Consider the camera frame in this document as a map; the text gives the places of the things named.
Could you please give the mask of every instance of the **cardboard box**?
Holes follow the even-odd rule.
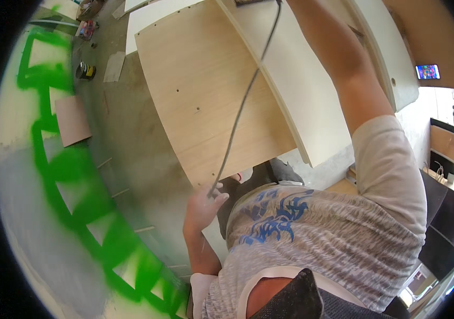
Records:
[[[83,0],[77,10],[77,20],[90,20],[98,14],[103,7],[103,0]]]

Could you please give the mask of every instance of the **paint can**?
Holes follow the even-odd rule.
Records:
[[[85,62],[80,62],[80,65],[77,67],[76,76],[78,79],[92,80],[96,75],[96,67],[90,66]]]

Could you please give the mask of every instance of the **hand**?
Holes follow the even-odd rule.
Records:
[[[222,183],[216,185],[217,189],[213,192],[214,199],[207,197],[211,185],[202,186],[191,195],[186,207],[183,233],[201,232],[213,222],[216,213],[229,197],[228,193],[220,193],[218,188],[222,187]]]

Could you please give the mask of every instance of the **blue print on shirt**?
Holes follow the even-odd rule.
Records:
[[[289,233],[291,242],[294,241],[294,232],[291,228],[292,222],[299,220],[305,209],[308,209],[308,204],[303,199],[312,196],[312,193],[313,189],[308,189],[304,192],[286,196],[280,201],[280,206],[276,209],[274,216],[260,220],[267,212],[268,203],[278,195],[278,189],[262,191],[255,198],[255,203],[251,209],[244,207],[241,210],[241,213],[248,215],[256,223],[253,224],[250,235],[243,235],[239,238],[239,244],[247,243],[251,245],[254,241],[263,244],[273,233],[276,233],[276,240],[280,240],[281,232]]]

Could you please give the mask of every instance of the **gray t-shirt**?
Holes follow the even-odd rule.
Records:
[[[270,184],[236,203],[230,253],[209,286],[203,318],[236,317],[246,282],[275,266],[309,268],[370,310],[387,307],[425,242],[425,188],[395,117],[366,122],[352,141],[360,195]]]

